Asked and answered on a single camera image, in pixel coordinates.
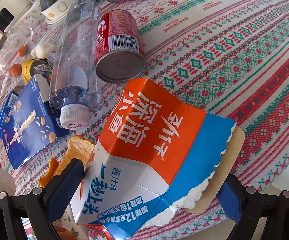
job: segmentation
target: bread slice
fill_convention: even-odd
[[[68,141],[67,153],[56,169],[54,176],[59,175],[74,158],[81,160],[85,167],[87,163],[93,161],[92,151],[94,147],[91,140],[85,139],[81,135],[71,137]]]
[[[38,180],[39,185],[41,187],[46,187],[46,185],[52,179],[58,166],[59,166],[59,162],[54,157],[52,157],[49,161],[49,168],[48,168],[47,173]]]

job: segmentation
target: clear plastic bottle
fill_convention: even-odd
[[[102,98],[95,72],[98,8],[93,0],[77,0],[70,7],[56,53],[49,101],[69,130],[88,126],[89,107]]]

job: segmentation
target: cartoon print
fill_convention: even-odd
[[[64,12],[64,11],[67,11],[68,7],[66,5],[65,2],[61,2],[58,6],[57,6],[58,10],[60,12]]]

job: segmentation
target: table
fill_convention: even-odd
[[[246,140],[231,173],[244,185],[264,190],[289,165],[289,0],[100,0],[100,7],[135,17],[147,57],[145,77],[186,103],[237,121]],[[34,41],[56,43],[60,31],[42,22]],[[96,141],[123,87],[104,84],[90,127],[73,133]],[[17,194],[38,185],[50,157],[65,154],[68,138],[16,173],[0,143],[2,166],[15,177]],[[132,239],[177,239],[225,219],[214,199],[201,215],[178,211],[169,224],[140,230]],[[95,228],[89,235],[103,236]]]

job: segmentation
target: snack bag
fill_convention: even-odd
[[[101,224],[115,239],[168,223],[177,209],[194,207],[235,125],[151,80],[131,80],[71,200],[75,221]]]
[[[75,223],[70,204],[61,219],[53,222],[53,226],[61,240],[88,240],[87,228]]]

